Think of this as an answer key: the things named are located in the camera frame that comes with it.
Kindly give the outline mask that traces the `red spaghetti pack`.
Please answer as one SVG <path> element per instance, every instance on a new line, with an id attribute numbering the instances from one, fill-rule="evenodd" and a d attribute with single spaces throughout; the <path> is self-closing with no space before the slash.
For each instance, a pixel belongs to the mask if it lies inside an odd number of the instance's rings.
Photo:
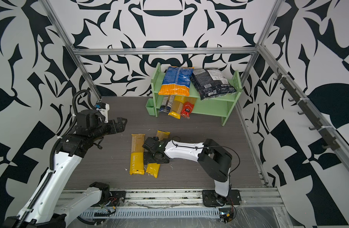
<path id="1" fill-rule="evenodd" d="M 186 97 L 185 98 L 185 102 L 183 104 L 183 108 L 181 111 L 181 116 L 184 118 L 189 119 L 190 118 L 190 114 L 192 113 L 193 109 L 194 109 L 194 105 L 197 101 L 197 98 L 195 97 Z"/>

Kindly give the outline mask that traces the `yellow spaghetti pack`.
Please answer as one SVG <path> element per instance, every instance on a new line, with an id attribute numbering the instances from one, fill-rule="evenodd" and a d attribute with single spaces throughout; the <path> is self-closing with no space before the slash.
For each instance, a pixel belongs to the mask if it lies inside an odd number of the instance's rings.
<path id="1" fill-rule="evenodd" d="M 186 97 L 184 96 L 174 96 L 174 100 L 168 115 L 176 119 L 180 119 L 185 100 Z"/>
<path id="2" fill-rule="evenodd" d="M 131 157 L 130 157 L 130 175 L 144 175 L 144 148 L 145 134 L 132 134 Z"/>
<path id="3" fill-rule="evenodd" d="M 163 139 L 168 139 L 169 136 L 170 136 L 170 132 L 163 132 L 163 131 L 158 130 L 156 133 L 156 138 L 158 138 L 159 141 L 161 141 Z M 157 178 L 158 173 L 159 173 L 159 169 L 160 169 L 160 164 L 150 163 L 147 165 L 146 173 L 148 175 L 151 175 L 151 176 Z"/>

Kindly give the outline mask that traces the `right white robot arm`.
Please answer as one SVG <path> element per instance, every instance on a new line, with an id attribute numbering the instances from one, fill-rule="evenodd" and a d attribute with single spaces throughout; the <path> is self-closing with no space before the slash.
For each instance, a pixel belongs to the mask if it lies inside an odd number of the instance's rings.
<path id="1" fill-rule="evenodd" d="M 230 173 L 232 155 L 212 139 L 200 143 L 184 143 L 170 139 L 147 138 L 143 144 L 147 164 L 167 164 L 173 159 L 199 163 L 207 175 L 214 180 L 213 191 L 203 191 L 206 207 L 229 204 L 231 190 Z"/>

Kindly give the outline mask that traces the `blue orange pasta bag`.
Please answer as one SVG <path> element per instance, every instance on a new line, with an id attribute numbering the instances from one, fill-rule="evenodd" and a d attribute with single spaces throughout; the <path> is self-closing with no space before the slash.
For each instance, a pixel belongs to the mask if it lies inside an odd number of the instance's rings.
<path id="1" fill-rule="evenodd" d="M 193 67 L 169 67 L 158 94 L 190 96 L 190 76 L 193 70 Z"/>

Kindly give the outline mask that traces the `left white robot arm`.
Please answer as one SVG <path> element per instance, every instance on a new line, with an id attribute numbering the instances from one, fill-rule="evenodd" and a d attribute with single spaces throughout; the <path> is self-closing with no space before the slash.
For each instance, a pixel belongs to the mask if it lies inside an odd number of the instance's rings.
<path id="1" fill-rule="evenodd" d="M 50 167 L 36 191 L 19 211 L 7 217 L 4 228 L 65 228 L 81 213 L 96 204 L 107 204 L 111 193 L 109 185 L 101 182 L 91 184 L 80 196 L 57 208 L 57 202 L 70 176 L 81 162 L 88 149 L 102 140 L 105 135 L 125 131 L 127 119 L 117 118 L 101 126 L 79 130 L 78 134 L 67 135 L 52 149 Z"/>

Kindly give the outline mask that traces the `black pasta bag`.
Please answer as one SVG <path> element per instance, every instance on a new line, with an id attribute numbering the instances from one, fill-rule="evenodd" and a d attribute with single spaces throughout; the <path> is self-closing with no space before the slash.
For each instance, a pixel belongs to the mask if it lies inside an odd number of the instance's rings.
<path id="1" fill-rule="evenodd" d="M 234 86 L 218 68 L 195 69 L 190 80 L 201 100 L 236 93 Z"/>

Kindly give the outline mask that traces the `clear blue spaghetti pack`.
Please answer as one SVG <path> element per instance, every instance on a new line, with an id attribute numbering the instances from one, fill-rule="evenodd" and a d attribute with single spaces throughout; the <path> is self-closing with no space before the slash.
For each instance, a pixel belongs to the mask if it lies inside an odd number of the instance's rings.
<path id="1" fill-rule="evenodd" d="M 165 95 L 163 97 L 161 106 L 159 108 L 159 112 L 169 114 L 170 110 L 172 108 L 172 104 L 173 104 L 174 98 L 175 98 L 175 95 Z"/>

